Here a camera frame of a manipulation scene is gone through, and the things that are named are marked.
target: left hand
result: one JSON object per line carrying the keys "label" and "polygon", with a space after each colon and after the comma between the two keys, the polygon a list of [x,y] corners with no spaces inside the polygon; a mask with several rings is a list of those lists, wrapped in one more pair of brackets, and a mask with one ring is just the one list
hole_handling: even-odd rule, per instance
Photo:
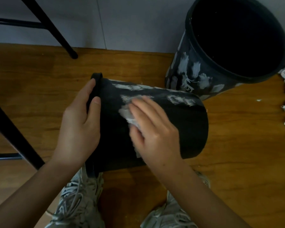
{"label": "left hand", "polygon": [[52,160],[72,169],[80,169],[99,143],[100,98],[93,98],[88,114],[86,108],[94,86],[95,79],[91,79],[66,108],[62,117],[58,143]]}

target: wooden floor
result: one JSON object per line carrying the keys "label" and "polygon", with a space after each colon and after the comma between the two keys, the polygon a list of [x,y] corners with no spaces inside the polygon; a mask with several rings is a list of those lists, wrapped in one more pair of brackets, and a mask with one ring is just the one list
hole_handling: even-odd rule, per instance
{"label": "wooden floor", "polygon": [[[44,160],[55,148],[64,109],[93,72],[164,87],[173,58],[161,53],[76,51],[79,58],[72,60],[59,47],[0,44],[0,106]],[[208,142],[198,157],[187,160],[253,227],[285,227],[284,102],[279,76],[206,100]],[[0,153],[9,152],[13,148],[0,135]],[[0,161],[0,203],[34,172],[23,160]],[[165,200],[166,190],[147,167],[106,172],[104,179],[100,209],[107,228],[139,227]],[[48,221],[42,217],[37,227]]]}

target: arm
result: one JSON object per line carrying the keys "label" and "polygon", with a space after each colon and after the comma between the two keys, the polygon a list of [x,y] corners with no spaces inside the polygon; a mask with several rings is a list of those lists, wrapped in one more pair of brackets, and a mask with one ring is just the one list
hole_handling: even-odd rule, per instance
{"label": "arm", "polygon": [[0,228],[34,227],[97,147],[100,139],[99,97],[92,100],[89,114],[86,113],[86,103],[94,86],[92,79],[65,110],[51,160],[0,205]]}
{"label": "arm", "polygon": [[191,220],[200,228],[249,228],[181,158],[178,130],[164,110],[148,97],[129,107],[141,128],[130,128],[134,146]]}

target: forearm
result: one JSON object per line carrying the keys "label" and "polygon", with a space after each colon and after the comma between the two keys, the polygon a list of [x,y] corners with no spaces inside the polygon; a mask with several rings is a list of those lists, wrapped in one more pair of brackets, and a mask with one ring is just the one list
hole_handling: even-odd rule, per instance
{"label": "forearm", "polygon": [[154,170],[191,220],[200,228],[248,228],[242,218],[218,198],[183,160]]}
{"label": "forearm", "polygon": [[34,227],[75,173],[76,169],[47,162],[0,205],[0,228]]}

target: finger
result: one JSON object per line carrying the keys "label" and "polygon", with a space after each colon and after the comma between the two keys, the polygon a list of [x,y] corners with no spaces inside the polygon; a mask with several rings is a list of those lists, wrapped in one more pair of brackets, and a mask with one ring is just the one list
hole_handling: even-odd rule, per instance
{"label": "finger", "polygon": [[140,152],[144,147],[144,137],[138,128],[134,125],[130,125],[130,137],[134,147]]}
{"label": "finger", "polygon": [[100,97],[94,97],[89,107],[86,124],[93,125],[95,128],[100,128],[100,108]]}
{"label": "finger", "polygon": [[144,100],[137,98],[133,99],[132,103],[137,106],[142,112],[144,112],[156,127],[162,128],[164,125],[163,120],[152,106],[150,106]]}
{"label": "finger", "polygon": [[156,128],[149,119],[149,117],[142,112],[137,106],[133,104],[129,104],[129,109],[136,119],[138,125],[140,126],[140,130],[144,137],[147,137],[156,132]]}
{"label": "finger", "polygon": [[87,107],[87,100],[89,99],[90,93],[95,87],[95,79],[92,78],[88,81],[88,83],[78,92],[76,98],[73,103],[77,107]]}
{"label": "finger", "polygon": [[163,108],[158,105],[155,101],[150,99],[148,96],[143,96],[142,99],[148,103],[150,106],[152,106],[156,112],[159,114],[159,116],[165,121],[165,122],[170,122],[166,112],[163,110]]}

